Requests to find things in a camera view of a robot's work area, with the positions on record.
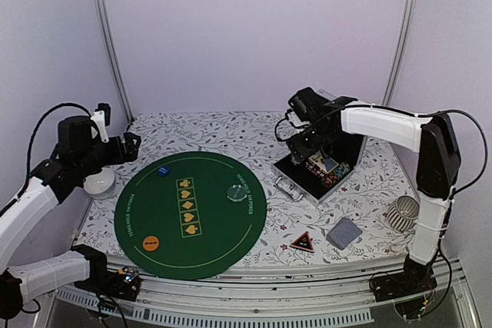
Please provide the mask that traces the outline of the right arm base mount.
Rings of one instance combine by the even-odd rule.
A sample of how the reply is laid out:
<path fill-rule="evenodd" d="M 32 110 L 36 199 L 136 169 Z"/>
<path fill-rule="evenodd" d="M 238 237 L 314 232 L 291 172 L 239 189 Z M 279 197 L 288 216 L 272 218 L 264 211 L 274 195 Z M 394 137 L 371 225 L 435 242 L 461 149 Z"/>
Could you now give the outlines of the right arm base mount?
<path fill-rule="evenodd" d="M 431 268 L 418 264 L 399 273 L 380 273 L 370 278 L 369 288 L 377 302 L 434 290 L 437 281 Z"/>

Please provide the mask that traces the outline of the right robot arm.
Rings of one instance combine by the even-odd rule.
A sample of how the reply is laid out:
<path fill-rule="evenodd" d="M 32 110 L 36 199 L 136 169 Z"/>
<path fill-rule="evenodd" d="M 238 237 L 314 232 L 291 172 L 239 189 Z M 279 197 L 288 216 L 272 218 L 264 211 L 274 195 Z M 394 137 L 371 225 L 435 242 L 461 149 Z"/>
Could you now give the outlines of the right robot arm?
<path fill-rule="evenodd" d="M 413 294 L 427 274 L 446 233 L 461 164 L 450 115 L 454 110 L 415 114 L 356 98 L 333 100 L 307 87 L 288 101 L 284 121 L 296 130 L 277 137 L 290 154 L 277 162 L 288 178 L 307 189 L 331 188 L 355 168 L 366 137 L 374 137 L 418 154 L 417 195 L 420 213 L 413 243 L 397 287 Z"/>

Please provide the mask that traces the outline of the blue small blind button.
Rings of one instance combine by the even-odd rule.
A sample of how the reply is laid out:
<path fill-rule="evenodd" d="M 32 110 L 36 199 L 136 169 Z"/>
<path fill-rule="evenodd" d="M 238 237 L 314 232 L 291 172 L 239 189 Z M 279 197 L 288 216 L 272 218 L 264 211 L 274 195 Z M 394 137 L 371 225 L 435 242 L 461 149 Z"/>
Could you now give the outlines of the blue small blind button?
<path fill-rule="evenodd" d="M 171 172 L 171 169 L 169 166 L 161 166 L 161 167 L 159 167 L 159 169 L 157 169 L 156 174 L 159 177 L 166 177 L 170 174 L 170 172 Z"/>

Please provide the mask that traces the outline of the orange big blind button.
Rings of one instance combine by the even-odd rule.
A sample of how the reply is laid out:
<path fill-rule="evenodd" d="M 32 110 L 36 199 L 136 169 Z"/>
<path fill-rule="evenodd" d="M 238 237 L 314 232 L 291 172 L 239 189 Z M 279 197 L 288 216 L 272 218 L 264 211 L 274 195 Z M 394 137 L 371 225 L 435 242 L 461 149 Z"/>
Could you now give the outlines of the orange big blind button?
<path fill-rule="evenodd" d="M 160 247 L 160 240 L 156 236 L 147 236 L 142 241 L 142 247 L 146 252 L 155 252 Z"/>

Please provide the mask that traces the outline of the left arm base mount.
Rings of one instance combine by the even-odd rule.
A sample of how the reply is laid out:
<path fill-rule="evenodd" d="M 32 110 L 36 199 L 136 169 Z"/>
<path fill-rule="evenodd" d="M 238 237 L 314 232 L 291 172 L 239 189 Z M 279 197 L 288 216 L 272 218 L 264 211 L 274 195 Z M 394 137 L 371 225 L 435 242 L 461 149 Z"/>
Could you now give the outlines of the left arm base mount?
<path fill-rule="evenodd" d="M 136 269 L 123 267 L 118 271 L 106 271 L 103 277 L 74 282 L 74 286 L 92 293 L 100 293 L 119 300 L 135 302 L 141 286 Z"/>

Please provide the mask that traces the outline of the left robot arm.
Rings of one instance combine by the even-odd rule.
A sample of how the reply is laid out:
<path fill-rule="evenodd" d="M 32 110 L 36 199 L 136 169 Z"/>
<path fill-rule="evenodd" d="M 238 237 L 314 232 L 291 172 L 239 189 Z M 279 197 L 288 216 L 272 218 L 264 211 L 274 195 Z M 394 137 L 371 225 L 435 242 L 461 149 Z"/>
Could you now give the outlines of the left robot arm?
<path fill-rule="evenodd" d="M 49 212 L 87 180 L 97 181 L 110 166 L 138 158 L 141 137 L 131 132 L 110 137 L 111 107 L 58 123 L 58 142 L 49 158 L 27 166 L 25 182 L 1 210 L 1 318 L 11 320 L 39 296 L 73 283 L 108 299 L 134 301 L 139 279 L 127 270 L 111 272 L 104 253 L 81 244 L 51 259 L 12 267 L 18 246 Z"/>

